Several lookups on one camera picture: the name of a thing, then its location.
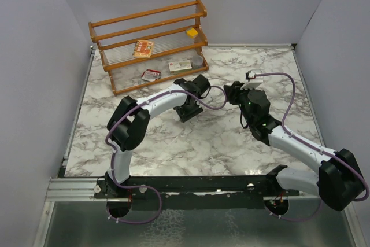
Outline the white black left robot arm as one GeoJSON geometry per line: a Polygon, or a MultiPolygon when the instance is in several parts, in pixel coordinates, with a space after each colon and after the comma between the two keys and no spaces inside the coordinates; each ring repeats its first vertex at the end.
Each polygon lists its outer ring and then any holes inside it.
{"type": "Polygon", "coordinates": [[[174,109],[182,123],[200,114],[197,104],[202,94],[210,90],[206,77],[194,80],[177,79],[167,89],[149,97],[133,99],[124,97],[107,124],[105,143],[113,148],[111,166],[105,175],[109,193],[114,197],[126,194],[130,177],[132,151],[143,141],[149,121],[165,111],[174,109]]]}

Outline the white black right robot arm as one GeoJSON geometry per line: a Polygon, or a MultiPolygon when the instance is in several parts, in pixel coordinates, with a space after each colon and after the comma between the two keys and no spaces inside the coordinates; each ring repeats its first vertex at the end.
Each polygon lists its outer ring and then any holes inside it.
{"type": "Polygon", "coordinates": [[[369,196],[354,154],[347,149],[333,150],[294,134],[269,112],[270,102],[262,90],[247,89],[241,82],[225,85],[227,102],[236,105],[252,136],[304,163],[309,170],[285,165],[271,171],[265,182],[267,192],[278,196],[285,190],[296,190],[318,196],[330,208],[342,211],[360,195],[369,196]]]}

